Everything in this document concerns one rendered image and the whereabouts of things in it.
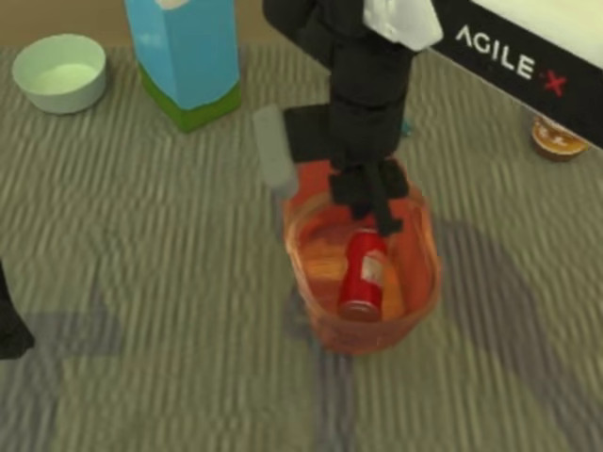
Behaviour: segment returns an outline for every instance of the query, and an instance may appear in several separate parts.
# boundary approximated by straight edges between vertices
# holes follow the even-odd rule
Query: blue and green box
[[[241,102],[234,0],[125,0],[142,85],[185,131]]]

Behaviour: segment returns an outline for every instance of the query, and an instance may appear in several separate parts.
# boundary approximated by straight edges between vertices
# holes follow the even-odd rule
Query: red can
[[[387,244],[377,231],[361,229],[352,236],[337,303],[341,317],[357,322],[381,320],[386,255]]]

